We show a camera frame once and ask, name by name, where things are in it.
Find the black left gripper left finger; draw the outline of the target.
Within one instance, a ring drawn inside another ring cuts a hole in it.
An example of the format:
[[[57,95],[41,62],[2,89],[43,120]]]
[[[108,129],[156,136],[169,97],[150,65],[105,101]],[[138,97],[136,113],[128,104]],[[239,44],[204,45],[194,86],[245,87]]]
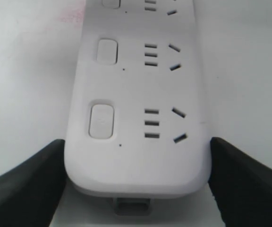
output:
[[[0,227],[48,227],[64,192],[65,141],[57,139],[0,176]]]

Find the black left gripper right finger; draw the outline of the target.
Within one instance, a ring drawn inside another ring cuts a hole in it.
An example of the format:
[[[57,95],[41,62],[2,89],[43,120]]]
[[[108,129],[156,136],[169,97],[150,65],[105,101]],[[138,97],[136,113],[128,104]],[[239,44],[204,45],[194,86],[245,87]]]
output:
[[[227,227],[272,227],[272,169],[222,138],[210,141],[208,181]]]

